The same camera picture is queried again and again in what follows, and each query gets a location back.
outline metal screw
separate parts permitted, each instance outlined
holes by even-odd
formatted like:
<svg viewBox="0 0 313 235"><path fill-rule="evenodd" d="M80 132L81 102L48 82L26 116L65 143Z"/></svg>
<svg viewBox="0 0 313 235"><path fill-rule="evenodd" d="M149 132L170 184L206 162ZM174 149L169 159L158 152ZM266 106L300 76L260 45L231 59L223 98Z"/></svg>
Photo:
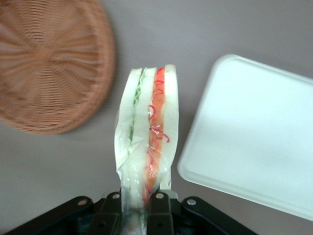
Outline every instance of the metal screw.
<svg viewBox="0 0 313 235"><path fill-rule="evenodd" d="M119 194L118 194L118 193L114 194L114 195L112 196L112 198L113 198L113 199L119 198Z"/></svg>
<svg viewBox="0 0 313 235"><path fill-rule="evenodd" d="M162 199L163 197L164 197L164 194L163 194L163 193L160 193L160 192L159 192L159 193L156 194L156 198L157 198L157 199Z"/></svg>
<svg viewBox="0 0 313 235"><path fill-rule="evenodd" d="M196 205L196 203L197 202L194 199L188 199L187 200L187 204L190 205L190 206L194 206L194 205Z"/></svg>
<svg viewBox="0 0 313 235"><path fill-rule="evenodd" d="M82 205L84 205L84 204L86 204L87 203L87 199L83 199L83 200L80 200L79 202L78 202L78 205L79 206L82 206Z"/></svg>

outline tray lid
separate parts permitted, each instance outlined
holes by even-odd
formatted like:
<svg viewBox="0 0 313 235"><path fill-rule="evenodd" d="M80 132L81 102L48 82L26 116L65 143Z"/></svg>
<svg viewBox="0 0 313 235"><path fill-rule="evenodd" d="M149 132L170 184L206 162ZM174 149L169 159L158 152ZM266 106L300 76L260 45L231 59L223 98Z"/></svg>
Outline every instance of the tray lid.
<svg viewBox="0 0 313 235"><path fill-rule="evenodd" d="M211 72L179 173L313 221L312 121L313 80L224 56Z"/></svg>

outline gray table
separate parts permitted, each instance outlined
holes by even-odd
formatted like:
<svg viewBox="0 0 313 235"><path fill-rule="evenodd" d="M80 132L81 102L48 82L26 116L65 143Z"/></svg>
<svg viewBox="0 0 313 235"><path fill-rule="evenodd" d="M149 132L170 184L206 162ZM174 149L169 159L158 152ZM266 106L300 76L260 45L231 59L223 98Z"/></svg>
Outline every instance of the gray table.
<svg viewBox="0 0 313 235"><path fill-rule="evenodd" d="M131 68L176 64L180 199L196 195L261 235L311 235L313 222L183 180L177 162L214 61L234 53L313 78L311 0L104 0L117 72L100 111L81 127L37 136L0 124L0 234L79 195L119 189L114 120Z"/></svg>

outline wicker basket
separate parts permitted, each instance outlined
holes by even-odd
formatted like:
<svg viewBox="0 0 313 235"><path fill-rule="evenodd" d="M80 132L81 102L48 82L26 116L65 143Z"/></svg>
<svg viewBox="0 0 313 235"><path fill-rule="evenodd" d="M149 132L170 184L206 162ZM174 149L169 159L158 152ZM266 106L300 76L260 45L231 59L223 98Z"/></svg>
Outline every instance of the wicker basket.
<svg viewBox="0 0 313 235"><path fill-rule="evenodd" d="M0 118L10 126L56 134L83 124L114 70L98 0L0 0Z"/></svg>

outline sandwich wrapper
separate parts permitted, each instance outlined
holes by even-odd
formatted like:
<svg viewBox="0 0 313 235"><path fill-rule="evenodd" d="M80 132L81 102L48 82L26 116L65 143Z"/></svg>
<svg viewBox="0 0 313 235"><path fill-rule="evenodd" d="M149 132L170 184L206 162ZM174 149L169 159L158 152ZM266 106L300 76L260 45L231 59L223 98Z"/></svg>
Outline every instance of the sandwich wrapper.
<svg viewBox="0 0 313 235"><path fill-rule="evenodd" d="M132 70L119 108L114 148L121 180L122 234L146 234L150 195L171 189L178 141L176 68Z"/></svg>
<svg viewBox="0 0 313 235"><path fill-rule="evenodd" d="M313 80L220 58L178 169L187 181L313 221Z"/></svg>

